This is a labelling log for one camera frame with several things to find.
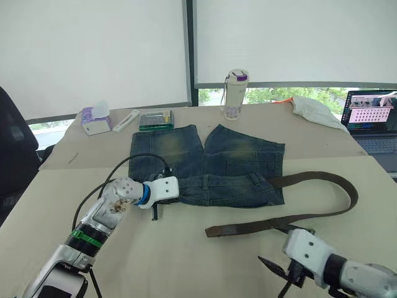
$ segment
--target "belt loop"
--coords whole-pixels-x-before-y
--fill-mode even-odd
[[[205,175],[203,176],[203,189],[204,189],[205,191],[208,190],[208,174],[205,174]]]
[[[261,180],[259,180],[259,178],[258,178],[256,173],[250,173],[249,177],[253,181],[254,185],[260,185]]]

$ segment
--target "window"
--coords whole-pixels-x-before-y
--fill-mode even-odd
[[[44,150],[48,146],[58,143],[63,138],[66,129],[68,129],[72,122],[73,119],[30,124],[29,128],[32,130],[38,142],[37,150]]]
[[[283,101],[293,96],[305,96],[322,102],[340,119],[347,93],[362,88],[247,88],[243,104]],[[200,106],[219,106],[223,89],[199,89]]]

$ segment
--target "belt strap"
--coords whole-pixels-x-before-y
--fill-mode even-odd
[[[258,222],[236,223],[231,225],[217,225],[205,229],[205,233],[207,234],[207,237],[222,237],[222,236],[249,234],[249,233],[269,230],[274,227],[287,228],[288,224],[292,222],[296,222],[297,220],[343,214],[351,210],[357,204],[359,195],[357,194],[357,190],[355,189],[353,184],[351,184],[345,178],[335,174],[331,174],[327,172],[302,172],[289,176],[268,179],[267,181],[271,185],[273,185],[274,188],[281,188],[284,186],[289,186],[302,181],[312,180],[312,179],[325,180],[339,185],[349,195],[350,206],[342,211],[325,213],[325,214],[298,214],[298,215],[277,217],[274,219],[261,220]]]

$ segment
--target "green ring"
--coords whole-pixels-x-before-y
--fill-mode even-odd
[[[101,248],[101,246],[103,245],[103,243],[99,242],[96,239],[91,238],[90,236],[84,234],[84,232],[80,231],[80,230],[74,230],[71,235],[76,239],[83,240],[83,241],[85,241],[89,244],[92,244],[98,248]]]

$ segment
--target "laptop screen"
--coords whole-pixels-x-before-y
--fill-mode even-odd
[[[341,122],[352,134],[396,133],[397,90],[349,91]]]

